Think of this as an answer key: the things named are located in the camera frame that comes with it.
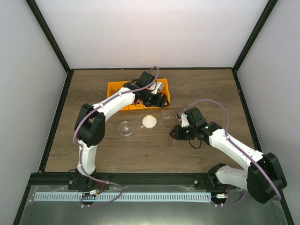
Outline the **orange bin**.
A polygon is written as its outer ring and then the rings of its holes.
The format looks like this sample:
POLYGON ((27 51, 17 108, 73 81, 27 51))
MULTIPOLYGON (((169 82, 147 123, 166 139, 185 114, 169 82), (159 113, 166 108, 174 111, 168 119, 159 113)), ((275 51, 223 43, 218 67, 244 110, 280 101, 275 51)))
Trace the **orange bin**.
MULTIPOLYGON (((168 101, 170 103, 171 101, 171 94, 170 94, 170 91, 169 91, 169 86, 168 86, 168 80, 166 78, 158 78, 155 82, 162 82, 164 84, 164 87, 162 90, 158 91, 158 92, 161 92, 163 94, 166 94, 167 95, 167 98, 168 98, 168 101)), ((153 92, 153 89, 154 89, 154 84, 151 85, 151 87, 149 88, 150 92, 152 94, 156 94, 158 92, 153 92)))
POLYGON ((141 110, 141 109, 147 110, 148 108, 149 108, 149 106, 144 105, 143 101, 141 101, 141 100, 137 100, 136 102, 134 102, 128 106, 129 110, 141 110))
POLYGON ((109 82, 107 84, 107 98, 118 92, 128 81, 109 82))

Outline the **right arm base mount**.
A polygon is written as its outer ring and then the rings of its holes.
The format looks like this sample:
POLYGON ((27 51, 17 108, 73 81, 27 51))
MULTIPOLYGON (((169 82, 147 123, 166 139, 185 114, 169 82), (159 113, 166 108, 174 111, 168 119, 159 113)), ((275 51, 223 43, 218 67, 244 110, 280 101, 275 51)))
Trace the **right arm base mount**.
POLYGON ((197 190, 210 191, 225 191, 228 188, 236 189, 234 186, 222 184, 218 181, 214 173, 196 173, 193 175, 194 187, 197 190))

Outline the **black aluminium frame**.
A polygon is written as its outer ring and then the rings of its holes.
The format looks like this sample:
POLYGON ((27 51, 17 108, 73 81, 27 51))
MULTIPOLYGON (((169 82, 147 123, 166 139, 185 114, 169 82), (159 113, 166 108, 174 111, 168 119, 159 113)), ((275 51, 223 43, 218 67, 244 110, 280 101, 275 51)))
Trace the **black aluminium frame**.
MULTIPOLYGON (((21 218, 25 209, 25 203, 28 199, 29 190, 32 185, 66 185, 69 181, 69 176, 71 173, 69 172, 45 172, 45 166, 49 157, 50 148, 52 146, 54 135, 57 130, 58 122, 62 113, 63 105, 65 103, 67 92, 71 83, 71 78, 74 74, 74 70, 70 69, 69 65, 67 64, 53 34, 50 31, 49 26, 47 25, 37 3, 34 0, 28 0, 27 5, 29 6, 30 10, 32 11, 36 21, 38 22, 39 26, 41 27, 42 31, 44 32, 46 38, 48 39, 52 49, 54 50, 55 54, 57 55, 60 63, 62 64, 64 70, 67 73, 65 83, 62 89, 62 93, 59 99, 59 103, 57 106, 57 110, 52 122, 52 126, 50 129, 50 133, 46 142, 46 147, 40 162, 40 166, 38 172, 32 173, 30 175, 30 179, 28 181, 28 185, 25 189, 22 201, 20 203, 19 209, 17 211, 16 217, 14 219, 14 224, 18 225, 21 222, 21 218)), ((260 33, 262 27, 265 25, 268 17, 270 16, 271 12, 273 11, 274 7, 276 6, 277 1, 269 0, 260 15, 252 33, 250 34, 242 52, 240 53, 234 67, 232 69, 233 77, 236 83, 236 86, 239 90, 240 100, 244 109, 244 113, 248 122, 248 126, 250 129, 250 133, 257 149, 261 149, 249 110, 248 106, 240 86, 239 79, 237 77, 237 71, 242 65, 246 55, 248 54, 249 50, 251 49, 254 41, 256 40, 258 34, 260 33)), ((185 181, 191 181, 192 174, 191 173, 110 173, 110 176, 113 178, 121 178, 125 181, 136 181, 138 184, 182 184, 185 181)))

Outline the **clear plastic jar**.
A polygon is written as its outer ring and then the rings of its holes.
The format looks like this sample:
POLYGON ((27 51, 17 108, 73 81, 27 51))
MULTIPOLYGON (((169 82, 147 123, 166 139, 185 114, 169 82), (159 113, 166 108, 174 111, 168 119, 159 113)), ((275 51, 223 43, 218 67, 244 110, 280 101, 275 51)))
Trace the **clear plastic jar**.
POLYGON ((132 122, 123 121, 118 127, 119 134, 124 138, 131 138, 134 135, 135 128, 132 122))

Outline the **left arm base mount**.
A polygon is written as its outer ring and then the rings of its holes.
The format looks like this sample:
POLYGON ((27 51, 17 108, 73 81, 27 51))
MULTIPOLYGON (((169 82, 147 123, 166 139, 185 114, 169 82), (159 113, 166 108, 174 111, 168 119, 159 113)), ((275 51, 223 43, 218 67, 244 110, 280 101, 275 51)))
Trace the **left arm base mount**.
POLYGON ((94 189, 107 189, 106 184, 101 184, 93 179, 82 174, 74 174, 71 179, 71 183, 68 185, 69 190, 79 190, 79 191, 91 191, 94 189))

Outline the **gold jar lid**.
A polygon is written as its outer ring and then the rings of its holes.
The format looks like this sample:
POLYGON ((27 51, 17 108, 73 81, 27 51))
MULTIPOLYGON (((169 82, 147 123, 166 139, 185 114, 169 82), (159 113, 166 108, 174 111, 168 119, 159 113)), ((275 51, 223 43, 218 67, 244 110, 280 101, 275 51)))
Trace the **gold jar lid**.
POLYGON ((157 124, 157 118, 153 115, 146 115, 142 119, 142 126, 147 129, 154 128, 157 124))

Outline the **brown plastic scoop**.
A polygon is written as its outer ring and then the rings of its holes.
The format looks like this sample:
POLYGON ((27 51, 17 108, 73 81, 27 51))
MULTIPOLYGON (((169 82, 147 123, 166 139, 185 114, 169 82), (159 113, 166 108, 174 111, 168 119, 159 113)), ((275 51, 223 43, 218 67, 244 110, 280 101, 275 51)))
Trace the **brown plastic scoop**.
POLYGON ((178 111, 175 109, 162 110, 162 119, 164 128, 171 132, 176 125, 179 125, 179 119, 177 117, 178 111))

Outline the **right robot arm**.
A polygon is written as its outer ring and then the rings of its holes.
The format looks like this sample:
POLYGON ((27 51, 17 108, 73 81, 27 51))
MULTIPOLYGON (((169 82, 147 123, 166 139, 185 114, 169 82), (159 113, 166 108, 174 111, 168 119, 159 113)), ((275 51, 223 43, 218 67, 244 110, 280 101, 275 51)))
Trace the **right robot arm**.
POLYGON ((178 114, 176 125, 169 133, 170 137, 180 141, 199 140, 220 150, 241 169, 218 164, 211 169, 209 185, 218 189, 224 184, 248 191, 259 203, 266 203, 271 198, 281 198, 280 192, 287 187, 287 181, 276 155, 263 154, 238 141, 227 130, 215 122, 208 123, 196 107, 178 114))

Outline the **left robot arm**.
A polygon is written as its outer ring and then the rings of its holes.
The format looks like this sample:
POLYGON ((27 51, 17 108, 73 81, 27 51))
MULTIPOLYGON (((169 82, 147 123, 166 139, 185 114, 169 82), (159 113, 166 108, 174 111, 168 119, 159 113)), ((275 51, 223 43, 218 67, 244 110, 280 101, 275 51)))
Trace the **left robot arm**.
POLYGON ((84 104, 74 128, 73 142, 79 146, 77 170, 85 189, 95 186, 95 158, 98 144, 105 136, 106 122, 120 110, 165 108, 170 93, 165 78, 144 71, 138 79, 108 83, 107 98, 99 103, 84 104))

